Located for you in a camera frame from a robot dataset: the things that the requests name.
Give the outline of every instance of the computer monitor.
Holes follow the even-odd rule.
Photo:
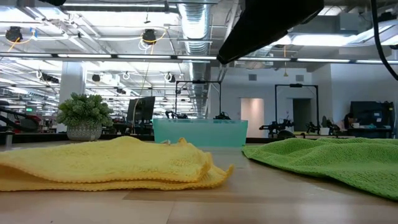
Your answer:
[[[243,13],[218,52],[227,64],[269,45],[299,24],[313,19],[323,9],[323,0],[245,0]]]
[[[130,100],[129,109],[127,111],[127,122],[150,121],[154,114],[154,107],[154,96]]]

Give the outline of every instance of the green towel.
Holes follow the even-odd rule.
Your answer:
[[[314,177],[332,177],[398,200],[398,140],[287,139],[246,146],[243,153],[270,166]]]

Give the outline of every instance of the plastic container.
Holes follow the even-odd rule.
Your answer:
[[[248,131],[248,121],[154,119],[153,124],[156,143],[185,138],[196,147],[242,147]]]
[[[321,128],[320,135],[329,135],[329,128]]]

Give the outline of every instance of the table surface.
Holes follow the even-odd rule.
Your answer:
[[[13,149],[68,143],[15,144]],[[235,165],[222,187],[0,192],[0,223],[398,223],[398,203],[337,181],[264,166],[246,159],[240,149],[203,150],[212,152],[221,168]]]

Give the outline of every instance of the door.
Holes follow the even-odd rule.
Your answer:
[[[241,119],[248,121],[248,138],[264,138],[265,132],[259,130],[264,123],[264,100],[241,98]]]
[[[307,131],[306,124],[311,122],[311,99],[293,99],[294,131]]]

